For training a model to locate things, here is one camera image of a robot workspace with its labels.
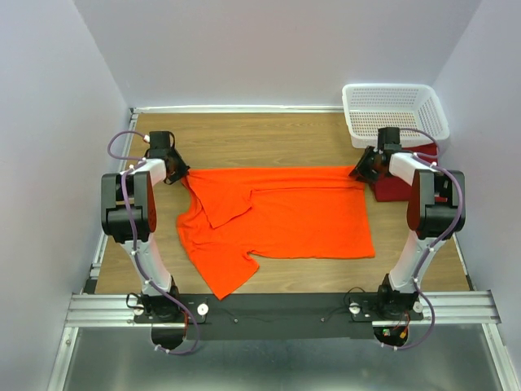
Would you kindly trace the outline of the orange t shirt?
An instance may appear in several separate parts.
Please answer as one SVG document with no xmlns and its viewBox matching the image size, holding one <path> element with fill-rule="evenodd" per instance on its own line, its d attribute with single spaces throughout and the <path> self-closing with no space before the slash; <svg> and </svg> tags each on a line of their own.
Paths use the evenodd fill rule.
<svg viewBox="0 0 521 391">
<path fill-rule="evenodd" d="M 177 233 L 212 293 L 224 299 L 258 270 L 254 256 L 359 259 L 375 255 L 365 186 L 352 167 L 195 169 Z"/>
</svg>

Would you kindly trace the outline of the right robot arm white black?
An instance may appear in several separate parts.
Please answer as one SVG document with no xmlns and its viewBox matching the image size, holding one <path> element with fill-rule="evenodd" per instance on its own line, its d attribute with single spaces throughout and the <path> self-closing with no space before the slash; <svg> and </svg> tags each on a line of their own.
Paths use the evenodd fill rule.
<svg viewBox="0 0 521 391">
<path fill-rule="evenodd" d="M 421 282 L 433 258 L 465 224 L 465 176 L 438 165 L 440 146 L 424 131 L 412 132 L 429 138 L 433 153 L 413 152 L 401 145 L 404 128 L 378 129 L 377 144 L 367 147 L 349 176 L 375 184 L 385 176 L 410 185 L 406 211 L 409 234 L 399 260 L 384 277 L 374 299 L 374 311 L 384 319 L 411 311 L 418 300 Z"/>
</svg>

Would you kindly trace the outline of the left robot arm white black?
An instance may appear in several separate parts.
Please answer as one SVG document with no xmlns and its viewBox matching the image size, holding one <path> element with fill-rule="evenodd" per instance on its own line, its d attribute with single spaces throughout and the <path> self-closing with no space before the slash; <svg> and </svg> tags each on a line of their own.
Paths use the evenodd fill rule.
<svg viewBox="0 0 521 391">
<path fill-rule="evenodd" d="M 101 178 L 101 225 L 127 253 L 141 282 L 138 314 L 166 323 L 189 319 L 181 303 L 173 276 L 167 271 L 155 241 L 157 211 L 154 185 L 173 184 L 184 178 L 190 166 L 175 148 L 175 136 L 168 130 L 141 134 L 134 131 L 148 149 L 126 170 Z"/>
</svg>

